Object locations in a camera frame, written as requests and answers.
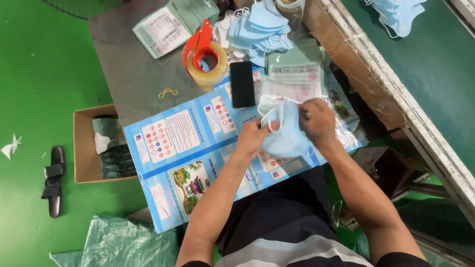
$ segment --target packing tape roll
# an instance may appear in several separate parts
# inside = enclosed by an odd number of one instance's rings
[[[202,86],[213,86],[221,82],[228,74],[228,57],[226,56],[226,51],[215,42],[211,42],[210,47],[218,56],[216,66],[210,71],[204,72],[203,70],[197,69],[195,64],[196,59],[194,59],[197,51],[193,51],[188,56],[186,62],[186,69],[189,74],[197,84]]]

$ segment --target hand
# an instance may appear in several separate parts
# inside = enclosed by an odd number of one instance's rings
[[[299,122],[307,137],[318,150],[338,145],[335,137],[335,113],[320,98],[313,98],[299,106]]]
[[[244,123],[231,158],[248,166],[257,156],[264,138],[271,132],[269,125],[273,131],[279,129],[278,121],[273,121],[263,127],[261,127],[261,119]]]

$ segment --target black pants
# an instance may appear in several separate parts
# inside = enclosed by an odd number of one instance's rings
[[[234,202],[228,221],[216,241],[221,255],[227,254],[227,244],[229,238],[235,232],[235,222],[246,212],[250,204],[257,199],[271,198],[275,195],[284,196],[305,204],[325,220],[329,226],[331,225],[332,215],[323,166],[317,166]]]

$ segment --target gray table surface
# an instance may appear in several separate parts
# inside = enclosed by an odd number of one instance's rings
[[[168,0],[131,1],[88,21],[122,127],[207,92],[186,71],[181,48],[154,59],[132,31],[140,20],[167,3]],[[178,94],[166,93],[160,99],[159,93],[166,88]]]

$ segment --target instruction leaflet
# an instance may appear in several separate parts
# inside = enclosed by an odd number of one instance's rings
[[[263,70],[254,73],[256,96],[262,75]],[[213,92],[124,128],[158,233],[188,221],[234,151],[243,123],[258,118],[256,107],[232,108],[231,94],[225,81]],[[345,148],[362,145],[348,143]],[[293,159],[260,151],[242,178],[235,200],[324,162],[310,142],[307,153]]]

